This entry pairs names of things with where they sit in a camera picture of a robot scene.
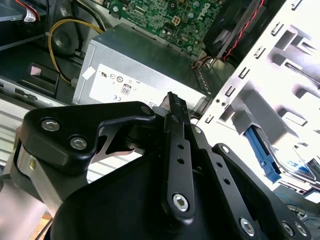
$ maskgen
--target barcode label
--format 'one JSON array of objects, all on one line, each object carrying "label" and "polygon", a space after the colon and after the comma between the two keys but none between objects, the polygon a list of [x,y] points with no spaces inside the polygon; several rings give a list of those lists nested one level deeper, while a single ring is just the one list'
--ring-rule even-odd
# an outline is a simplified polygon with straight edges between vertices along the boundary
[{"label": "barcode label", "polygon": [[36,16],[29,9],[26,10],[26,16],[23,20],[25,23],[34,23],[36,21]]}]

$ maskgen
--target hex bolt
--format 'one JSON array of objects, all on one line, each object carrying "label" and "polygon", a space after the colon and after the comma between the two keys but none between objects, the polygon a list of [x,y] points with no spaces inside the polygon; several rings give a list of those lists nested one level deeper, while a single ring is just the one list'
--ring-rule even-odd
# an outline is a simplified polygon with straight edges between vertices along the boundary
[{"label": "hex bolt", "polygon": [[46,131],[55,132],[60,129],[60,124],[56,120],[46,119],[41,122],[41,127]]},{"label": "hex bolt", "polygon": [[248,234],[250,237],[253,237],[255,235],[255,229],[254,226],[245,218],[240,218],[240,225],[243,231]]},{"label": "hex bolt", "polygon": [[186,212],[188,210],[189,204],[187,199],[182,196],[181,194],[175,194],[173,195],[173,204],[176,206],[177,209],[181,212]]},{"label": "hex bolt", "polygon": [[199,127],[193,126],[193,128],[198,134],[202,133],[202,131],[201,131],[201,129]]},{"label": "hex bolt", "polygon": [[229,149],[228,149],[226,146],[222,146],[222,150],[223,150],[226,154],[230,153]]},{"label": "hex bolt", "polygon": [[303,235],[303,236],[307,236],[307,232],[306,230],[298,223],[298,222],[295,222],[295,226],[296,226],[296,229],[298,229],[298,231]]},{"label": "hex bolt", "polygon": [[82,137],[76,136],[70,140],[71,147],[77,150],[83,150],[87,147],[87,141]]},{"label": "hex bolt", "polygon": [[282,226],[290,236],[293,236],[295,234],[292,228],[286,222],[283,222]]}]

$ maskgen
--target yellow cable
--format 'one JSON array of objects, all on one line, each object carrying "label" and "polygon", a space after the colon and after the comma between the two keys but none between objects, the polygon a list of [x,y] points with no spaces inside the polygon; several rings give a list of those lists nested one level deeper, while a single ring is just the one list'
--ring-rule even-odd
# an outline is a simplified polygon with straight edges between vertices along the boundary
[{"label": "yellow cable", "polygon": [[50,31],[49,31],[49,37],[48,37],[48,48],[49,48],[49,53],[50,53],[51,60],[52,60],[52,62],[53,62],[53,65],[54,65],[55,69],[60,73],[61,78],[62,78],[65,82],[67,82],[68,84],[71,84],[71,82],[69,82],[66,78],[64,78],[64,77],[62,76],[62,73],[59,71],[58,64],[57,64],[57,61],[56,61],[56,59],[55,59],[54,51],[53,51],[53,48],[52,48],[52,37],[53,37],[53,34],[54,34],[55,30],[56,30],[59,26],[65,24],[65,23],[69,23],[69,22],[79,23],[79,24],[83,24],[83,25],[85,25],[85,26],[88,26],[88,27],[92,28],[93,30],[95,30],[96,32],[98,32],[99,34],[102,34],[104,31],[101,30],[100,28],[98,28],[97,26],[89,23],[89,22],[82,21],[82,20],[78,20],[78,19],[72,19],[72,18],[59,20],[59,21],[57,21],[57,22],[52,26],[52,28],[50,29]]}]

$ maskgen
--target sticker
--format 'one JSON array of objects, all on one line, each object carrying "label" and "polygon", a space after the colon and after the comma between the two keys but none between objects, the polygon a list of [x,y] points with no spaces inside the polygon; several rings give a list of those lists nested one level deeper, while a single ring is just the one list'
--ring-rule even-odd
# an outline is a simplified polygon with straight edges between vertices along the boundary
[{"label": "sticker", "polygon": [[34,23],[36,21],[36,16],[29,9],[26,10],[26,15],[23,20],[25,23]]},{"label": "sticker", "polygon": [[96,72],[96,70],[90,66],[83,74],[82,77],[84,77],[85,80],[88,80],[94,73]]},{"label": "sticker", "polygon": [[140,101],[152,108],[160,106],[166,95],[166,92],[100,64],[89,96],[102,103]]}]

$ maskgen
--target blue plastic latch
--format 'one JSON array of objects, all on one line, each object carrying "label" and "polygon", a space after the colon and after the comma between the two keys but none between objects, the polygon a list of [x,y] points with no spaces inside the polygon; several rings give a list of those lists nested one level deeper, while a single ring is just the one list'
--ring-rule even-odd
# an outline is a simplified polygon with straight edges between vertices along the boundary
[{"label": "blue plastic latch", "polygon": [[249,143],[254,151],[256,158],[260,163],[261,168],[264,170],[265,176],[273,184],[276,183],[279,179],[281,179],[281,176],[275,171],[274,167],[272,166],[274,158],[262,147],[252,127],[248,128],[248,130],[245,132],[245,136],[249,140]]}]

